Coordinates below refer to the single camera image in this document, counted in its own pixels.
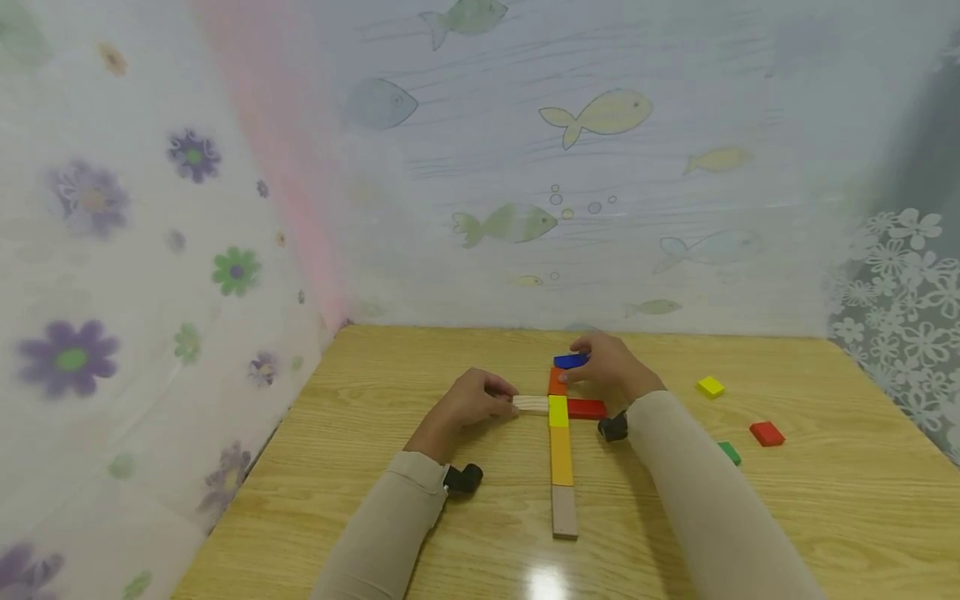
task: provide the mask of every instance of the hand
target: hand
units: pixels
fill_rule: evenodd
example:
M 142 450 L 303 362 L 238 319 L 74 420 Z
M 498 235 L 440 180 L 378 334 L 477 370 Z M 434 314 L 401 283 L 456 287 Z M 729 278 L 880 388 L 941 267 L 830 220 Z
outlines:
M 517 394 L 502 377 L 468 369 L 430 409 L 403 449 L 425 454 L 442 465 L 461 429 L 490 417 L 515 416 L 513 398 Z
M 570 349 L 590 358 L 583 367 L 560 375 L 567 383 L 591 380 L 620 389 L 630 401 L 666 387 L 656 373 L 636 359 L 623 340 L 603 331 L 592 331 L 577 338 Z

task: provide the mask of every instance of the red block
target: red block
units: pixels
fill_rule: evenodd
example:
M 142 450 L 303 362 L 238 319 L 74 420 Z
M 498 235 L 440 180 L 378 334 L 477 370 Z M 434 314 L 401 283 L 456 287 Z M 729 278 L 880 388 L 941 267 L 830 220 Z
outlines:
M 754 434 L 756 440 L 764 447 L 780 445 L 785 440 L 783 434 L 768 420 L 751 425 L 750 433 Z
M 550 384 L 546 388 L 546 392 L 551 396 L 566 396 L 566 384 L 561 383 L 560 373 L 564 372 L 563 369 L 557 369 L 556 367 L 550 368 Z
M 566 400 L 566 412 L 571 419 L 606 419 L 607 405 L 603 403 L 603 400 L 568 398 Z

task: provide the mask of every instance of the wooden table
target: wooden table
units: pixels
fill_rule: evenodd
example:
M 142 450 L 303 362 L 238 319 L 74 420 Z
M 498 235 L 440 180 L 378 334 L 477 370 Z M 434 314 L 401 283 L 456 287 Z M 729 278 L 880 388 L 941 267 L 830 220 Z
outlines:
M 544 394 L 568 332 L 351 326 L 341 331 L 174 594 L 302 599 L 330 547 L 420 417 L 465 368 Z M 960 473 L 824 340 L 627 334 L 718 441 L 830 598 L 960 590 Z M 697 379 L 727 386 L 706 400 Z M 747 427 L 772 420 L 787 442 Z M 547 423 L 470 437 L 454 461 L 483 485 L 448 501 L 408 598 L 692 598 L 656 491 L 626 443 L 571 423 L 578 541 L 553 540 Z

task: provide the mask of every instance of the yellow block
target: yellow block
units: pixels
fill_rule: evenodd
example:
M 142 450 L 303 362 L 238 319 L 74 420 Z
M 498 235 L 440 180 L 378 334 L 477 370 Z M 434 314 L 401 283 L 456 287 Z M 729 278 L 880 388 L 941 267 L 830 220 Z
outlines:
M 708 398 L 716 398 L 724 393 L 723 385 L 713 377 L 704 377 L 697 382 L 697 389 Z
M 566 396 L 548 396 L 550 409 L 549 420 L 551 427 L 569 427 L 570 416 L 566 412 Z
M 550 427 L 550 483 L 573 485 L 573 451 L 569 427 Z

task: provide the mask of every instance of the green block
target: green block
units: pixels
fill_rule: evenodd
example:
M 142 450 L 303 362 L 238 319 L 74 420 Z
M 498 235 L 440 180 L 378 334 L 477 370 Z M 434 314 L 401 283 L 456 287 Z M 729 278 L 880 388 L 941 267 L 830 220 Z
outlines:
M 740 459 L 740 455 L 736 453 L 736 450 L 733 449 L 733 444 L 730 442 L 721 442 L 720 447 L 724 452 L 727 453 L 727 456 L 730 457 L 730 460 L 732 460 L 733 463 L 739 467 L 740 463 L 743 461 Z

